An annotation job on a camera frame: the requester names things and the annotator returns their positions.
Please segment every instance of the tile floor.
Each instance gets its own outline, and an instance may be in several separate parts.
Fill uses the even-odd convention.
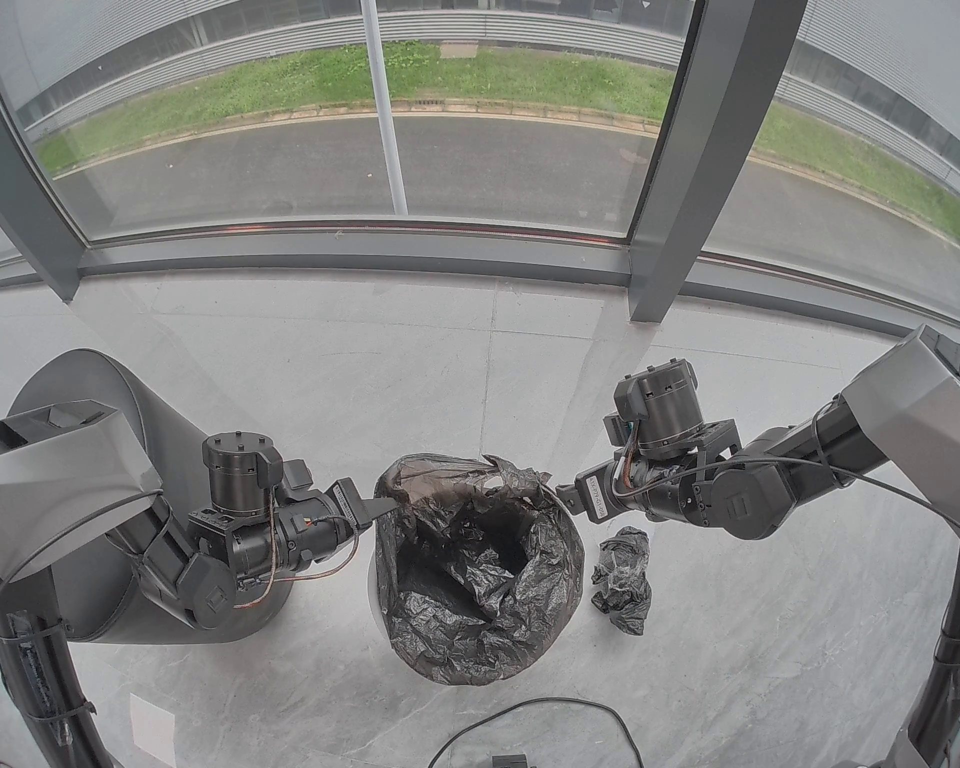
[[[49,359],[101,349],[206,432],[271,435],[318,484],[370,490],[397,456],[495,453],[568,482],[610,455],[601,423],[626,372],[687,357],[708,418],[741,437],[808,417],[890,340],[723,304],[678,300],[631,325],[623,292],[363,273],[183,273],[88,279],[69,305],[0,293],[0,409]],[[906,482],[894,468],[878,476]],[[603,527],[577,519],[587,549]],[[297,585],[280,616],[219,646],[78,644],[108,748],[132,743],[130,695],[174,713],[179,768],[420,768],[454,731],[523,698],[617,708],[651,768],[829,768],[886,753],[923,681],[957,542],[932,515],[854,485],[747,543],[676,523],[654,532],[643,638],[585,599],[523,674],[446,688],[375,629],[372,537],[336,579]],[[606,715],[530,708],[470,734],[439,765],[526,752],[540,768],[627,766]],[[0,696],[0,760],[39,768]]]

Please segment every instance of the black trash bag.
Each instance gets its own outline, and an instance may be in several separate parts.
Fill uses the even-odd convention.
[[[630,525],[600,543],[600,562],[591,581],[600,591],[590,598],[610,621],[627,635],[643,635],[643,623],[650,612],[652,592],[647,582],[650,540]]]
[[[584,546],[550,476],[484,458],[405,456],[376,483],[374,495],[400,504],[376,522],[387,635],[434,683],[486,685],[526,669],[583,589]]]

